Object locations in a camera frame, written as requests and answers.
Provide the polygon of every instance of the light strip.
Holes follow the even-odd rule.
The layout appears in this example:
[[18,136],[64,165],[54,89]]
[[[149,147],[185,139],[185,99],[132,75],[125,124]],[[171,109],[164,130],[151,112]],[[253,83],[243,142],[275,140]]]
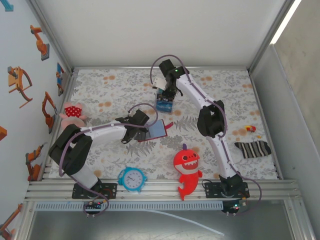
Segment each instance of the light strip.
[[280,24],[278,30],[276,31],[275,35],[273,36],[270,44],[275,44],[278,39],[280,38],[282,32],[285,30],[288,22],[290,21],[291,17],[295,13],[296,9],[298,8],[299,4],[301,3],[302,0],[295,0],[292,6],[290,7],[289,11],[285,15],[282,23]]

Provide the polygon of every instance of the stuffed animal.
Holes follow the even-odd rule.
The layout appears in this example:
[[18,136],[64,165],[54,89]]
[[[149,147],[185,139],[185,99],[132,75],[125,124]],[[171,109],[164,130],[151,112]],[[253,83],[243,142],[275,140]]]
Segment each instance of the stuffed animal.
[[182,145],[182,150],[179,151],[173,159],[174,168],[182,175],[179,182],[183,184],[183,188],[178,186],[178,191],[181,200],[185,200],[186,195],[194,192],[198,185],[199,178],[202,178],[202,172],[198,170],[199,155],[192,149],[187,149],[187,145]]
[[62,118],[61,127],[64,130],[68,125],[74,124],[79,128],[85,126],[84,120],[87,118],[86,115],[82,115],[82,104],[77,103],[72,105],[71,102],[66,102],[64,105],[64,112],[60,113],[59,116]]

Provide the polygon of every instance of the floral mat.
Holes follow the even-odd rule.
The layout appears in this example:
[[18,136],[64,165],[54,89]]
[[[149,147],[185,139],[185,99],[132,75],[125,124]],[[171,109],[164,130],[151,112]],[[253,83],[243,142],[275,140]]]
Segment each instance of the floral mat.
[[[70,101],[83,104],[88,116],[86,125],[98,126],[125,117],[128,109],[139,103],[155,104],[156,90],[152,88],[148,69],[82,69],[78,72]],[[277,179],[273,155],[244,159],[235,142],[267,142],[264,125],[246,70],[190,70],[194,80],[215,100],[224,102],[228,122],[226,140],[233,161],[242,175],[254,179]],[[160,70],[153,77],[163,78]],[[140,108],[155,119],[155,111]],[[204,179],[217,179],[219,168],[215,154],[206,138],[197,129],[199,111],[186,95],[174,99],[172,113],[159,113],[165,125],[173,122],[168,136],[144,142],[132,140],[128,144],[112,141],[92,147],[86,164],[101,179],[116,179],[125,167],[140,168],[148,179],[179,178],[173,166],[175,154],[182,144],[198,152],[199,169]],[[256,127],[247,132],[246,125]],[[50,178],[59,178],[58,166],[53,162]]]

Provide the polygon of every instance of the striped sock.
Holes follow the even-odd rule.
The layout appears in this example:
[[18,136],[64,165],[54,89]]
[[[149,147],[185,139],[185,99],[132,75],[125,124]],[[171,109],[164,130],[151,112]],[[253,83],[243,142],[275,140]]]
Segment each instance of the striped sock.
[[245,159],[258,158],[271,154],[271,149],[265,141],[235,142],[234,145],[242,151]]

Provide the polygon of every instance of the blue alarm clock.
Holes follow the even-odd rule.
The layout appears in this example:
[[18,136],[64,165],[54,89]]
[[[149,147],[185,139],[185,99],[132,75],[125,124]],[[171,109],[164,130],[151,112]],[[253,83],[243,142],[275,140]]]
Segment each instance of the blue alarm clock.
[[124,186],[129,192],[138,193],[147,181],[147,177],[140,169],[128,166],[120,172],[118,178],[119,185]]

